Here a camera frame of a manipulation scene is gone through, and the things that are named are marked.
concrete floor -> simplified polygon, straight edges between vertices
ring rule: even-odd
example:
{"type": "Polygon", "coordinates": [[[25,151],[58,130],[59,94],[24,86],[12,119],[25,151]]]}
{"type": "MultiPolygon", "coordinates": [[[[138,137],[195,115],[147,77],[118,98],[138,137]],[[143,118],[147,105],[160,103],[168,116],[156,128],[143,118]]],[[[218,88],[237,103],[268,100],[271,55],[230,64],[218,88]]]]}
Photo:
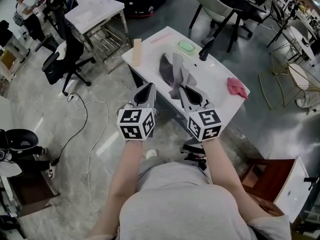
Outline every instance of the concrete floor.
{"type": "MultiPolygon", "coordinates": [[[[152,17],[127,19],[132,38],[147,38],[165,26],[188,35],[188,27],[198,7],[197,0],[167,0],[152,17]]],[[[191,39],[201,45],[200,41],[209,31],[210,19],[201,11],[193,26],[191,39]]],[[[265,26],[276,28],[272,20],[266,20],[265,26]]],[[[221,137],[224,148],[239,174],[246,168],[243,154],[238,144],[229,135],[240,131],[265,158],[295,158],[301,156],[310,175],[318,171],[320,158],[319,114],[307,113],[298,108],[294,102],[288,107],[279,106],[271,111],[265,102],[259,85],[258,74],[272,66],[271,49],[280,46],[279,39],[270,49],[266,45],[276,34],[263,26],[257,27],[249,22],[248,27],[254,32],[247,40],[246,33],[239,31],[239,38],[233,44],[232,51],[226,53],[232,28],[224,29],[216,39],[211,54],[232,71],[251,91],[249,100],[240,108],[221,137]]],[[[49,85],[40,68],[50,53],[41,49],[32,53],[28,61],[19,70],[17,77],[6,92],[12,101],[14,126],[35,131],[40,145],[49,147],[50,156],[57,157],[65,141],[84,123],[85,112],[77,109],[65,100],[59,100],[63,81],[49,85]]],[[[117,109],[135,89],[127,65],[121,63],[119,54],[108,60],[106,67],[116,68],[111,74],[106,68],[87,65],[82,75],[92,82],[86,87],[77,81],[70,90],[77,91],[85,102],[102,100],[108,104],[109,114],[103,104],[88,105],[88,123],[84,131],[76,137],[73,144],[67,146],[61,162],[57,167],[57,176],[52,186],[61,193],[61,197],[52,201],[53,207],[23,217],[23,228],[32,240],[83,239],[96,221],[96,216],[89,203],[87,161],[88,152],[95,143],[107,118],[109,125],[101,142],[91,154],[90,178],[92,202],[98,211],[104,205],[108,186],[119,160],[123,141],[117,138],[113,145],[108,140],[116,134],[117,109]]],[[[276,80],[266,77],[268,91],[272,101],[281,97],[276,80]]],[[[290,81],[284,78],[284,87],[290,81]]],[[[188,138],[186,132],[172,119],[160,116],[152,139],[145,143],[145,149],[157,148],[161,156],[176,157],[178,148],[188,138]]]]}

woman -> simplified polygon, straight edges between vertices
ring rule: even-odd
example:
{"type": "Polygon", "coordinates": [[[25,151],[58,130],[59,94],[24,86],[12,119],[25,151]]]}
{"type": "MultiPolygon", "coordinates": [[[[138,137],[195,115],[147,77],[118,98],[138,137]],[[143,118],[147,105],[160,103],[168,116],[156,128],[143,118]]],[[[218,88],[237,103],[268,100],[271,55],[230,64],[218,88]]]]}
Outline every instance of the woman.
{"type": "Polygon", "coordinates": [[[34,172],[46,172],[50,179],[55,177],[56,167],[52,165],[50,161],[37,161],[27,160],[27,156],[37,155],[38,158],[46,155],[47,149],[41,146],[35,146],[33,148],[14,152],[10,152],[4,155],[0,152],[0,155],[4,155],[0,158],[0,176],[14,177],[26,173],[34,172]]]}
{"type": "Polygon", "coordinates": [[[90,240],[289,240],[289,218],[271,217],[245,192],[219,140],[202,143],[211,179],[185,162],[142,162],[128,141],[90,240]]]}
{"type": "Polygon", "coordinates": [[[6,48],[19,60],[20,63],[23,63],[29,55],[30,49],[26,49],[8,29],[8,27],[9,23],[7,21],[0,21],[0,46],[6,48]]]}
{"type": "Polygon", "coordinates": [[[38,39],[42,42],[45,39],[45,34],[42,31],[39,19],[33,12],[33,9],[40,5],[41,3],[28,6],[24,3],[24,0],[17,0],[16,11],[23,18],[24,24],[32,39],[38,39]]]}

